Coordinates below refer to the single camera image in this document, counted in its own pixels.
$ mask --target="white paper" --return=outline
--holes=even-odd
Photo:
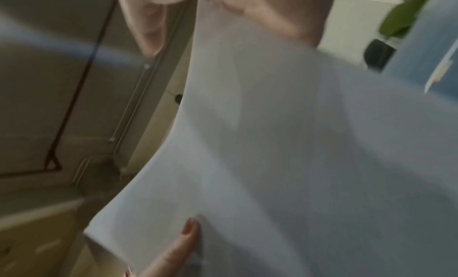
[[[167,141],[86,234],[141,271],[202,225],[186,276],[456,276],[458,109],[198,6]]]

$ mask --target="painted fingernail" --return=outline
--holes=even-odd
[[[193,218],[189,218],[187,221],[186,221],[186,224],[185,226],[183,227],[183,230],[181,231],[181,234],[182,235],[187,235],[191,232],[192,230],[192,227],[194,226],[195,224],[195,221]]]

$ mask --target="sheet of paper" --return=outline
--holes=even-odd
[[[86,234],[141,271],[196,216],[185,276],[456,276],[458,108],[207,1],[171,134]]]

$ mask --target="fingernail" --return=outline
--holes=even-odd
[[[187,221],[186,221],[186,224],[185,226],[183,227],[183,230],[181,231],[181,234],[182,235],[187,235],[191,232],[192,230],[192,227],[194,226],[195,224],[195,221],[193,218],[189,218]]]

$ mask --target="hand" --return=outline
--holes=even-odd
[[[181,0],[119,0],[143,54],[157,55],[166,40],[166,4]],[[214,0],[269,30],[316,47],[333,0]]]
[[[189,219],[181,235],[140,277],[173,277],[182,268],[199,236],[199,223]]]

